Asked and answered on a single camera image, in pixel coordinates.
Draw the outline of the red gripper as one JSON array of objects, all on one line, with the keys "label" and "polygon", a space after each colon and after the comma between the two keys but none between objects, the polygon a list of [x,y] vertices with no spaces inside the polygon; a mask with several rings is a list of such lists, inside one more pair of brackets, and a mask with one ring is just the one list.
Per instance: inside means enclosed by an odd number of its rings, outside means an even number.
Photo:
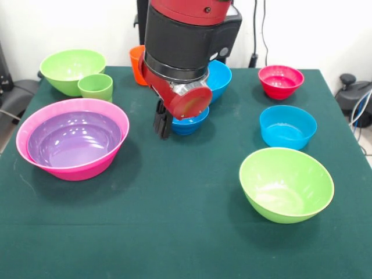
[{"label": "red gripper", "polygon": [[167,81],[151,71],[144,55],[140,56],[138,69],[148,86],[161,99],[156,105],[153,128],[156,135],[163,140],[169,138],[172,116],[179,120],[195,117],[203,112],[212,100],[212,90],[207,86],[208,72],[200,80],[191,83]]}]

